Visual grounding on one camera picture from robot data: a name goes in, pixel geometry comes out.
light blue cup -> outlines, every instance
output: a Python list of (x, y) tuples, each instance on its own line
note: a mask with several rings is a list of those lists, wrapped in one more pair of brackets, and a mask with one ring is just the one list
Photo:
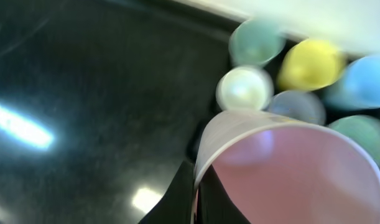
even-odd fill
[(347, 111), (380, 108), (380, 55), (350, 64), (342, 78), (326, 89), (323, 101)]
[(264, 66), (277, 56), (285, 45), (279, 27), (273, 22), (250, 19), (231, 35), (229, 52), (233, 65)]

green cup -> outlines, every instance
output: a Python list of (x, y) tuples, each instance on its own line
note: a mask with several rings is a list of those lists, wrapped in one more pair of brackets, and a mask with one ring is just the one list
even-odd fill
[(380, 120), (356, 115), (341, 118), (328, 127), (357, 142), (380, 168)]
[(242, 23), (231, 35), (229, 52), (233, 65), (264, 66), (285, 45), (279, 28), (272, 22), (251, 19)]

white wall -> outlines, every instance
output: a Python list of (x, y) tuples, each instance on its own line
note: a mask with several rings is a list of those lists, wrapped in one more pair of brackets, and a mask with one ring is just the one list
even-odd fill
[(297, 37), (318, 37), (352, 54), (380, 52), (380, 0), (177, 0), (243, 21), (270, 17)]

cup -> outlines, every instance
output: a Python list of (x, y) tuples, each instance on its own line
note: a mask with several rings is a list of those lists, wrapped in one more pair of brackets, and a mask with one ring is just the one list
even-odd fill
[(341, 118), (328, 127), (357, 142), (380, 168), (380, 120), (355, 115)]
[(237, 67), (228, 72), (217, 85), (216, 100), (222, 110), (261, 110), (273, 95), (271, 77), (252, 67)]
[(345, 111), (380, 108), (380, 55), (350, 64), (343, 77), (326, 89), (323, 101)]
[(380, 170), (358, 144), (263, 111), (224, 111), (202, 136), (195, 187), (213, 164), (250, 223), (380, 224)]
[(242, 23), (231, 35), (229, 52), (234, 66), (263, 66), (284, 48), (278, 26), (262, 19)]
[(317, 90), (335, 83), (344, 66), (345, 58), (334, 45), (307, 39), (285, 56), (278, 86), (282, 90)]
[(325, 109), (313, 93), (288, 90), (274, 96), (268, 112), (312, 124), (325, 124)]

gray cup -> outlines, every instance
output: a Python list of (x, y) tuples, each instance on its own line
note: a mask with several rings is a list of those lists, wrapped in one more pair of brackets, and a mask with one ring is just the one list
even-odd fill
[(325, 110), (321, 101), (305, 91), (289, 90), (273, 97), (268, 112), (312, 124), (325, 124)]

